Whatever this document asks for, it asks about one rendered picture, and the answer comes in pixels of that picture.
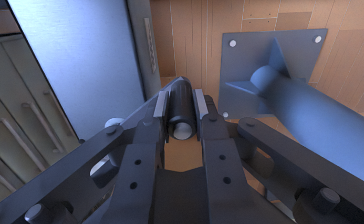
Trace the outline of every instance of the square metal plate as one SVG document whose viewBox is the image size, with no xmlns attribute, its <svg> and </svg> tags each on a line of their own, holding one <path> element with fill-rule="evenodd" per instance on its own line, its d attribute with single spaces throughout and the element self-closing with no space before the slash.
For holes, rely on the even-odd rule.
<svg viewBox="0 0 364 224">
<path fill-rule="evenodd" d="M 277 38 L 283 50 L 291 76 L 308 83 L 326 34 L 327 29 L 223 34 L 219 114 L 227 112 L 227 119 L 274 116 L 261 103 L 259 97 L 233 88 L 226 83 L 249 81 L 258 68 L 267 65 L 274 38 Z M 316 36 L 321 36 L 319 43 L 314 42 Z M 236 41 L 235 47 L 229 45 L 231 40 Z"/>
</svg>

